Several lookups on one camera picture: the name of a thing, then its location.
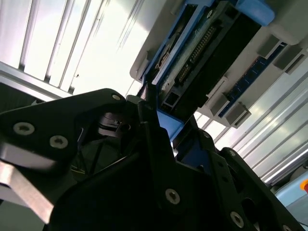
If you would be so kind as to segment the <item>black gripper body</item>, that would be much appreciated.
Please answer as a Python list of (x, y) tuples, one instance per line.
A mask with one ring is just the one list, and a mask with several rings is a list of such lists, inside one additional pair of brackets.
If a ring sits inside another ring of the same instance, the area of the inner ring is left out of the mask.
[(198, 169), (177, 163), (183, 192), (181, 215), (156, 202), (149, 170), (127, 157), (69, 189), (56, 203), (51, 231), (214, 231), (217, 209), (210, 181)]

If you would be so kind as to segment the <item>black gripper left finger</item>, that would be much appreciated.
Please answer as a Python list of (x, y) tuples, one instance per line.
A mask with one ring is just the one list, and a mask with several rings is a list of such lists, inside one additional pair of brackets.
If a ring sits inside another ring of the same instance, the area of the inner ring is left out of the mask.
[(99, 136), (122, 140), (124, 159), (137, 155), (149, 170), (157, 205), (184, 211), (168, 134), (157, 115), (157, 90), (124, 98), (101, 89), (0, 115), (0, 182), (34, 211), (51, 211), (75, 185), (69, 168), (80, 147)]

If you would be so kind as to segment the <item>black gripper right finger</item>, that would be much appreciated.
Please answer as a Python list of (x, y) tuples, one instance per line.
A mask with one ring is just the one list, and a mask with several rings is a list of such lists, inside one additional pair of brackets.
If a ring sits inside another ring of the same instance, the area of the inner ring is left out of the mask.
[(217, 150), (211, 136), (189, 124), (193, 132), (193, 160), (210, 174), (214, 195), (228, 231), (301, 231), (303, 227), (232, 148)]

